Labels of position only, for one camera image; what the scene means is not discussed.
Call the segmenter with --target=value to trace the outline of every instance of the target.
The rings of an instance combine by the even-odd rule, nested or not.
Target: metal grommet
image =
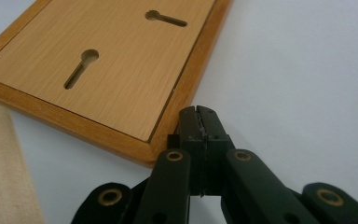
[[[342,199],[342,197],[330,189],[318,189],[316,190],[316,195],[324,203],[333,206],[342,206],[344,204],[344,200]]]
[[[120,202],[122,197],[119,189],[106,189],[98,196],[98,203],[103,206],[111,206]]]
[[[178,151],[172,151],[167,154],[167,160],[169,161],[179,161],[183,158],[183,154]]]
[[[252,158],[251,155],[244,151],[236,151],[234,156],[239,161],[249,161]]]

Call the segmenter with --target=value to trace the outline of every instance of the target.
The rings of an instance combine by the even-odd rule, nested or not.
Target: white background
[[[31,0],[0,0],[0,33]],[[236,147],[289,188],[326,182],[358,200],[358,0],[236,0],[193,105],[214,109]],[[107,182],[151,170],[12,113],[47,223],[70,223]],[[225,223],[192,198],[190,223]]]

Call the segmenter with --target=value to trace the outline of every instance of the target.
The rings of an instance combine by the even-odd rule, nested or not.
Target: wooden board
[[[228,5],[37,1],[0,36],[0,102],[151,165],[194,95]],[[82,54],[97,59],[82,65]]]
[[[0,106],[0,223],[44,223],[7,110]]]

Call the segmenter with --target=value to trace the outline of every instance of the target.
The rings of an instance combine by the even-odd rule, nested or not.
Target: wooden stick
[[[7,110],[0,106],[0,223],[44,223]]]

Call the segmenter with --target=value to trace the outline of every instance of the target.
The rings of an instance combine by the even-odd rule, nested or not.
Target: keyhole slot
[[[76,67],[75,71],[68,77],[65,84],[63,85],[66,90],[72,89],[80,76],[86,71],[87,67],[95,62],[100,57],[100,54],[95,49],[87,49],[81,54],[81,62]]]
[[[156,10],[150,10],[150,11],[146,12],[145,17],[149,21],[165,21],[167,23],[181,26],[181,27],[187,26],[187,22],[178,20],[176,18],[161,15]]]

